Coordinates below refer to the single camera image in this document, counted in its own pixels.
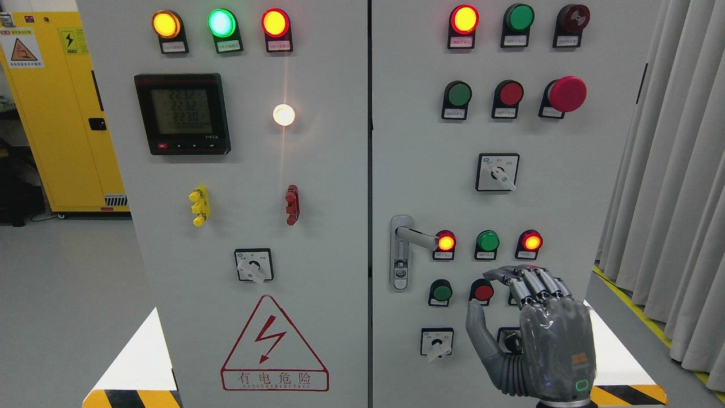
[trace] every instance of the warning sticker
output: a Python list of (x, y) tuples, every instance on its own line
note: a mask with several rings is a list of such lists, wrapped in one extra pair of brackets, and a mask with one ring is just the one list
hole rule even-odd
[(0, 30), (0, 46), (10, 68), (42, 68), (43, 57), (32, 28)]
[(58, 34), (66, 55), (88, 55), (88, 44), (82, 27), (59, 28)]
[(257, 302), (221, 370), (227, 391), (328, 391), (330, 375), (277, 301)]

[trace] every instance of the lcd display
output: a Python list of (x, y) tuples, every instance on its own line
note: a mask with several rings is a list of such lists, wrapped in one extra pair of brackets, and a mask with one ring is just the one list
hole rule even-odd
[(212, 133), (206, 89), (152, 89), (151, 100), (159, 133)]

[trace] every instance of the red emergency stop button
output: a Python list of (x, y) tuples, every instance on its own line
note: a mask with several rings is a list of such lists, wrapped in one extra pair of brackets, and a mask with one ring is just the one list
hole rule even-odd
[(560, 112), (577, 110), (587, 98), (587, 85), (581, 78), (565, 76), (549, 86), (549, 103)]
[(583, 4), (564, 6), (557, 16), (557, 23), (566, 33), (580, 33), (589, 24), (589, 8)]

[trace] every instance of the robotic hand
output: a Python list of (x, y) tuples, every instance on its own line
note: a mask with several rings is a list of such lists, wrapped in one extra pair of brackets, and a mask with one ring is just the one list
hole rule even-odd
[(523, 353), (512, 355), (487, 330), (480, 303), (468, 304), (465, 329), (496, 388), (538, 398), (537, 407), (589, 406), (597, 374), (589, 309), (537, 266), (503, 266), (484, 278), (507, 285), (521, 310)]

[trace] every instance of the yellow indicator light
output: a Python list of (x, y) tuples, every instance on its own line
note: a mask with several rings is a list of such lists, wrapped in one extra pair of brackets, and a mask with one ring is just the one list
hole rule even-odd
[(288, 104), (279, 104), (272, 111), (272, 118), (279, 126), (289, 126), (294, 122), (294, 109)]
[(455, 240), (449, 235), (444, 235), (438, 240), (438, 249), (440, 250), (452, 250), (455, 247)]
[(181, 32), (179, 16), (170, 10), (160, 10), (152, 19), (154, 31), (161, 38), (174, 38)]
[(527, 250), (537, 250), (542, 246), (542, 238), (538, 237), (536, 235), (532, 235), (530, 237), (527, 237), (526, 240), (523, 241), (523, 247)]
[(456, 33), (470, 34), (478, 25), (479, 11), (475, 7), (464, 4), (453, 10), (451, 26)]
[(289, 30), (289, 17), (282, 9), (269, 9), (262, 15), (262, 29), (270, 37), (282, 37)]

